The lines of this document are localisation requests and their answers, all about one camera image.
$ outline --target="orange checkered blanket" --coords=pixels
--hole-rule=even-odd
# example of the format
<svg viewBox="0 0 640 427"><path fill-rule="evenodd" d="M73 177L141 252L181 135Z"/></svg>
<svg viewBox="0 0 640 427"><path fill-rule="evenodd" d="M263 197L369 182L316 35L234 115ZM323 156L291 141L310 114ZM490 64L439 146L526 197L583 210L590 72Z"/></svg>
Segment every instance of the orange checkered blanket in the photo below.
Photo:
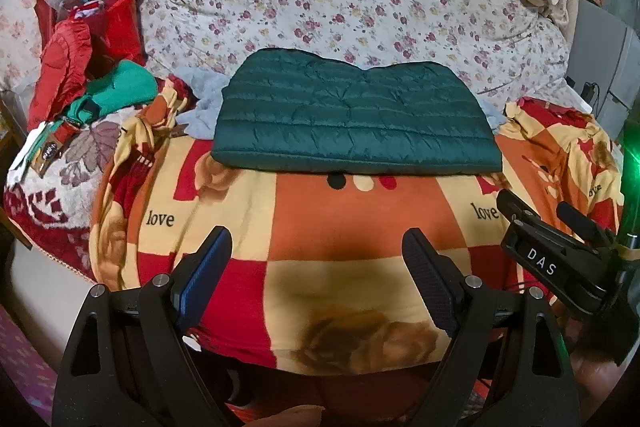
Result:
<svg viewBox="0 0 640 427"><path fill-rule="evenodd" d="M211 158L210 142L168 139L166 122L139 116L148 136L127 141L123 125L97 195L95 277L112 289L144 284L224 225L233 256L194 332L205 348L315 375L439 360L449 339L400 257L407 229L419 227L463 274L514 289L536 282L500 250L501 188L561 230L561 200L617 229L620 173L593 117L531 98L506 115L501 173L443 177L230 169Z"/></svg>

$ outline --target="screw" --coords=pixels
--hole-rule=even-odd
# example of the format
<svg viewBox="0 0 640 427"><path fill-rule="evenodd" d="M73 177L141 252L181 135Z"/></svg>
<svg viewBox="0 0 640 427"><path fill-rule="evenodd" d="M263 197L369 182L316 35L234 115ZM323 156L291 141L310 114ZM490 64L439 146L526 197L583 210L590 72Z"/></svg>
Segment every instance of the screw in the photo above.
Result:
<svg viewBox="0 0 640 427"><path fill-rule="evenodd" d="M151 282L154 286L162 287L169 282L169 276L166 273L159 273L151 279Z"/></svg>
<svg viewBox="0 0 640 427"><path fill-rule="evenodd" d="M477 275L467 275L465 277L465 283L469 288L479 288L482 286L482 279L480 279Z"/></svg>
<svg viewBox="0 0 640 427"><path fill-rule="evenodd" d="M95 284L89 290L89 295L91 295L92 297L99 297L100 295L102 295L104 293L105 289L106 288L104 287L104 284Z"/></svg>
<svg viewBox="0 0 640 427"><path fill-rule="evenodd" d="M542 293L542 290L537 286L532 286L529 288L529 295L531 295L534 299L542 299L545 294Z"/></svg>

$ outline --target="green light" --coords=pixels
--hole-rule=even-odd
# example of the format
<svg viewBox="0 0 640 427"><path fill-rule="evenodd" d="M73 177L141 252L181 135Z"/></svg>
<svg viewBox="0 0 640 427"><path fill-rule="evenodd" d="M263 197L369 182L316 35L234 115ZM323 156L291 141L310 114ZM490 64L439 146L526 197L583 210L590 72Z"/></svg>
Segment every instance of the green light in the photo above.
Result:
<svg viewBox="0 0 640 427"><path fill-rule="evenodd" d="M623 134L625 162L621 190L625 206L618 229L618 242L627 245L629 235L640 235L640 124L627 121Z"/></svg>

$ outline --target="blue gripper pad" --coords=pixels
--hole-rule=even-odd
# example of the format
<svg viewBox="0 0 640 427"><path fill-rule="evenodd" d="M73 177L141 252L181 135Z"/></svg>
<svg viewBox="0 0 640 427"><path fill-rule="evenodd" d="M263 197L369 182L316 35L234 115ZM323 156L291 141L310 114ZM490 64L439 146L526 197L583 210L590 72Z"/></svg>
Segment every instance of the blue gripper pad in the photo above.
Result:
<svg viewBox="0 0 640 427"><path fill-rule="evenodd" d="M231 258L231 233L214 227L198 251L185 256L171 277L171 302L178 312L175 326L183 334L196 327Z"/></svg>

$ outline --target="cable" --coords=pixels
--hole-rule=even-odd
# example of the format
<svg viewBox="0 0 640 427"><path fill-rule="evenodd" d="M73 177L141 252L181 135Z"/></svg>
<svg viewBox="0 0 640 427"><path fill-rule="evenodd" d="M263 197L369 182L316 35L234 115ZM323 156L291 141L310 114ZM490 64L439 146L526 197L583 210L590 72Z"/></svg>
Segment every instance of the cable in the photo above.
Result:
<svg viewBox="0 0 640 427"><path fill-rule="evenodd" d="M597 116L596 112L598 110L598 104L600 103L600 85L597 82L592 82L591 87L593 87L594 89L596 87L598 88L598 92L596 93L596 103L592 107L593 116Z"/></svg>

